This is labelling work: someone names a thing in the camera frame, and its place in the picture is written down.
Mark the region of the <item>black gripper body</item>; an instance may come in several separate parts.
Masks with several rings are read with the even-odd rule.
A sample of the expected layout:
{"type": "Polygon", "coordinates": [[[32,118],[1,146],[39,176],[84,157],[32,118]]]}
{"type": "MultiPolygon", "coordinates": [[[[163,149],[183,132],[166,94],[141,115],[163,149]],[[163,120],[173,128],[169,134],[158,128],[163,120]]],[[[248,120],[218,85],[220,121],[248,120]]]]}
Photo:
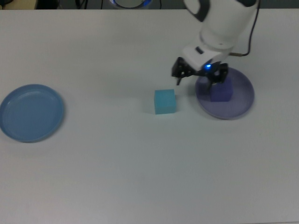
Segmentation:
{"type": "Polygon", "coordinates": [[[227,69],[227,63],[215,62],[204,64],[199,71],[195,71],[195,76],[208,76],[220,72],[221,69],[227,69]]]}

